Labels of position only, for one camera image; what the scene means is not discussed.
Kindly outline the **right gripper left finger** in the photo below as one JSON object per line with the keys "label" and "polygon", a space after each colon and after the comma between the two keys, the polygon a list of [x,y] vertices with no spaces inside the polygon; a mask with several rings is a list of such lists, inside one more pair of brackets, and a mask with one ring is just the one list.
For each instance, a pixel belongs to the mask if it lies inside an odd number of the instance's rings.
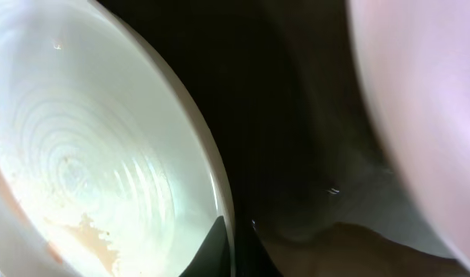
{"label": "right gripper left finger", "polygon": [[230,277],[231,256],[225,221],[219,216],[180,277]]}

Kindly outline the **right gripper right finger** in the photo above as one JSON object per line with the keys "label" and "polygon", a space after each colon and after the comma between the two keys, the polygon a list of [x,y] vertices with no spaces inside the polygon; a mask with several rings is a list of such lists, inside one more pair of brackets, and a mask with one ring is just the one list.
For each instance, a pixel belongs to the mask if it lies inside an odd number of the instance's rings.
{"label": "right gripper right finger", "polygon": [[236,223],[235,267],[237,277],[282,277],[250,221]]}

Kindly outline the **light green plate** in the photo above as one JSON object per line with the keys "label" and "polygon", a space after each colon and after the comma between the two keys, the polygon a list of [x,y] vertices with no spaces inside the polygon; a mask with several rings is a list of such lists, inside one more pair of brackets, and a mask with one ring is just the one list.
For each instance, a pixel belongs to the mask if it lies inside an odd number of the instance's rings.
{"label": "light green plate", "polygon": [[185,86],[95,1],[0,1],[0,276],[180,276],[234,209]]}

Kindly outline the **pink white plate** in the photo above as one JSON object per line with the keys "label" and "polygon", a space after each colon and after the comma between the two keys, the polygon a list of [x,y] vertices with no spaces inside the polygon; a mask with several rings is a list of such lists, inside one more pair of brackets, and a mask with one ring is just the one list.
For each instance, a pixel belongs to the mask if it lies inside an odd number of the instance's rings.
{"label": "pink white plate", "polygon": [[363,99],[428,223],[470,271],[470,0],[354,0]]}

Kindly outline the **brown serving tray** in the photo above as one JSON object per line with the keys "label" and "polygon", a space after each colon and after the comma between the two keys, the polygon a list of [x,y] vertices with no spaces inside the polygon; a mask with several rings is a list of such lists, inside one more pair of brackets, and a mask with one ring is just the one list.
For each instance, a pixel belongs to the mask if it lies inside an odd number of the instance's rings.
{"label": "brown serving tray", "polygon": [[344,1],[106,1],[181,79],[282,276],[467,276],[366,115]]}

